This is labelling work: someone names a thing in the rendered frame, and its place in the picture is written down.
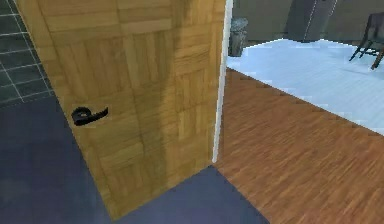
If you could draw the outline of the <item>light wooden room door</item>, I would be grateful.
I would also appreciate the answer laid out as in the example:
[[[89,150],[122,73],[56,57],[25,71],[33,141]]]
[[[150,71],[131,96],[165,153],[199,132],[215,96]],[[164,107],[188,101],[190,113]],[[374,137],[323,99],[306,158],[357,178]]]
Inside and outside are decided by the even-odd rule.
[[[226,0],[14,3],[112,219],[211,164]]]

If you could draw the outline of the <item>dark wooden chair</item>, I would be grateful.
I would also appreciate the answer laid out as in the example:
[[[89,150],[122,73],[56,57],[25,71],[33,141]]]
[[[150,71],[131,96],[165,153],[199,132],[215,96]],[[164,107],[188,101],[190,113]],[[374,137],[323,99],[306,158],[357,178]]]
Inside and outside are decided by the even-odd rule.
[[[357,54],[375,56],[371,69],[376,69],[384,58],[384,12],[372,13],[368,17],[364,35],[359,46],[352,54],[352,61]]]

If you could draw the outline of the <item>grey bin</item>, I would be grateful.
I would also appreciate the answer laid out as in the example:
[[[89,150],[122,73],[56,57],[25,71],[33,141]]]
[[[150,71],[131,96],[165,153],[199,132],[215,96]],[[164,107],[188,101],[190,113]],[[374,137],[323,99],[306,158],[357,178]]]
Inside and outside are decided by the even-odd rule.
[[[240,57],[246,43],[248,20],[244,17],[231,19],[228,55]]]

